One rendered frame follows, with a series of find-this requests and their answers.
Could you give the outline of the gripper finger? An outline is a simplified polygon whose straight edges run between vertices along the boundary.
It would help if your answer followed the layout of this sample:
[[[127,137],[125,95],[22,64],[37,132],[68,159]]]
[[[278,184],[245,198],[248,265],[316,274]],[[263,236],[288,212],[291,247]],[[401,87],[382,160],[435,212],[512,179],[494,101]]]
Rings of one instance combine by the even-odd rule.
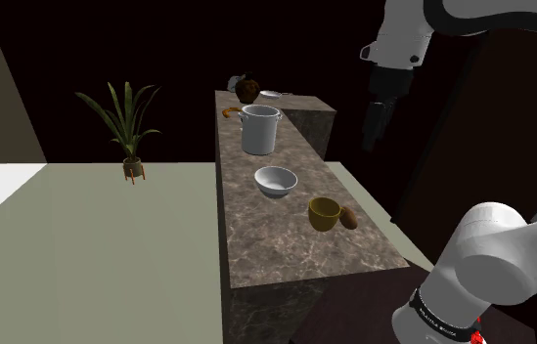
[[[381,140],[386,131],[386,128],[392,118],[396,100],[384,100],[381,102],[382,110],[380,113],[379,124],[377,127],[377,139]]]
[[[366,116],[363,124],[363,141],[362,148],[364,151],[371,151],[377,139],[377,133],[380,130],[382,118],[382,103],[370,102],[367,107]]]

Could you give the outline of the brown potato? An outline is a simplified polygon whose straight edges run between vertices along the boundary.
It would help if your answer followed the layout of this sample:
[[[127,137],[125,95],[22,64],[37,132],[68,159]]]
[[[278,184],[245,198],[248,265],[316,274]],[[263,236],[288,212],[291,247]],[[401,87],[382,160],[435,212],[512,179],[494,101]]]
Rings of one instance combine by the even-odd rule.
[[[346,206],[341,207],[339,221],[347,230],[355,230],[358,227],[355,213]]]

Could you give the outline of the yellow cup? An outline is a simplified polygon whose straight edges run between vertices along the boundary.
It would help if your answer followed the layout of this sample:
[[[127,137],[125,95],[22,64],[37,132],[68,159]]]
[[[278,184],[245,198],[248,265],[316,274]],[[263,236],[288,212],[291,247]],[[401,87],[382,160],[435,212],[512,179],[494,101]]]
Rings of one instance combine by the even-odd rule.
[[[315,197],[308,203],[308,220],[312,228],[318,232],[331,230],[344,209],[333,199],[328,197]]]

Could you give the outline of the white bowl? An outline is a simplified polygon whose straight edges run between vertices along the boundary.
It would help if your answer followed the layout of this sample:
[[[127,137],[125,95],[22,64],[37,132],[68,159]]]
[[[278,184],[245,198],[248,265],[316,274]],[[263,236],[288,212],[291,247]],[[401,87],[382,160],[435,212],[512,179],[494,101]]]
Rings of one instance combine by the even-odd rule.
[[[255,171],[254,181],[266,196],[280,198],[288,195],[297,186],[298,178],[287,168],[265,166]]]

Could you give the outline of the white stock pot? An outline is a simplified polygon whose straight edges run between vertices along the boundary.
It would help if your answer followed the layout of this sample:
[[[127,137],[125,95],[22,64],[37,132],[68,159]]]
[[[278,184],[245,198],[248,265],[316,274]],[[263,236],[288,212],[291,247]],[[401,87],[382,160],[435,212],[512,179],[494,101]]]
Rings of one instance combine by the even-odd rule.
[[[278,122],[283,115],[275,107],[247,105],[239,112],[242,122],[242,150],[252,155],[274,151]]]

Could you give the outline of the dark brown round jug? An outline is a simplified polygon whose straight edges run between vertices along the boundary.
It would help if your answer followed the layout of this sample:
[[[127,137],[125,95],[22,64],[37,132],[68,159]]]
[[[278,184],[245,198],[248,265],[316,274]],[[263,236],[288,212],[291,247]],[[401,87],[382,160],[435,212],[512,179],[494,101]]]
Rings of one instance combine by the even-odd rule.
[[[257,97],[261,88],[259,84],[254,80],[253,73],[248,71],[235,85],[235,93],[242,104],[252,104]]]

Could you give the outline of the dark robot stand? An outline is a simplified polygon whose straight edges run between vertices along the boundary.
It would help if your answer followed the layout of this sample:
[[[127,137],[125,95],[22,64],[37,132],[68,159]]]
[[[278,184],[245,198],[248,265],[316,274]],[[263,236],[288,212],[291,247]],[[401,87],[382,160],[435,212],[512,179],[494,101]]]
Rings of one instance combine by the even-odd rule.
[[[427,276],[410,262],[406,268],[335,277],[289,344],[399,344],[392,313]]]

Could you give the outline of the green potted plant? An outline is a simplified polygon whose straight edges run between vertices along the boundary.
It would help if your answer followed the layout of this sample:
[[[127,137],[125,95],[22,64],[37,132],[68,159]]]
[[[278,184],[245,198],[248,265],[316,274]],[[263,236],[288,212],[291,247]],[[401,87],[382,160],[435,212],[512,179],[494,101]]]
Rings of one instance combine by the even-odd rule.
[[[142,131],[141,126],[146,111],[161,89],[157,85],[147,85],[135,92],[128,81],[124,82],[123,98],[120,99],[114,87],[108,82],[114,111],[102,107],[91,97],[81,92],[74,95],[86,106],[97,113],[113,134],[112,142],[118,143],[125,153],[122,161],[122,171],[125,181],[136,184],[140,177],[146,179],[142,159],[138,156],[141,141],[149,134],[160,134],[157,129]]]

